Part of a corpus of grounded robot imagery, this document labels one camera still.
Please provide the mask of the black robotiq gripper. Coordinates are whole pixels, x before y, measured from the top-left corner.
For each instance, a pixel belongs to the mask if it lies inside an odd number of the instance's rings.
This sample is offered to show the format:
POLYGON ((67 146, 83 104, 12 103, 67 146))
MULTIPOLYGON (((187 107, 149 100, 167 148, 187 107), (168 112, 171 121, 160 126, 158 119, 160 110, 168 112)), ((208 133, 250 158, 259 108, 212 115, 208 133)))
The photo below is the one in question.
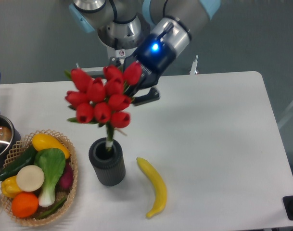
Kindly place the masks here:
POLYGON ((127 58, 110 57, 109 65, 119 69, 128 70, 132 63, 141 64, 142 76, 136 85, 131 85, 126 94, 135 94, 139 90, 150 88, 149 92, 143 96, 135 97, 132 101, 134 106, 140 106, 160 99, 160 92, 154 87, 159 77, 167 67, 175 60, 175 49, 165 41, 161 41, 155 34, 150 34, 136 48, 132 55, 127 58))

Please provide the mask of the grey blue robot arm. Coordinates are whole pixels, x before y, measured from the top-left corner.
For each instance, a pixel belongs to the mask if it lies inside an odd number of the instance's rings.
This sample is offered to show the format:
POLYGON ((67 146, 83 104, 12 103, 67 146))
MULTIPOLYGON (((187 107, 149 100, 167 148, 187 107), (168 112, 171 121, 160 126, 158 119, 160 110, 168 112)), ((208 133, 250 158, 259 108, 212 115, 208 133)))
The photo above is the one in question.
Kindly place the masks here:
POLYGON ((69 12, 79 27, 96 32, 111 64, 141 63, 142 77, 128 87, 135 106, 159 99, 160 76, 218 11, 218 0, 75 0, 69 12))

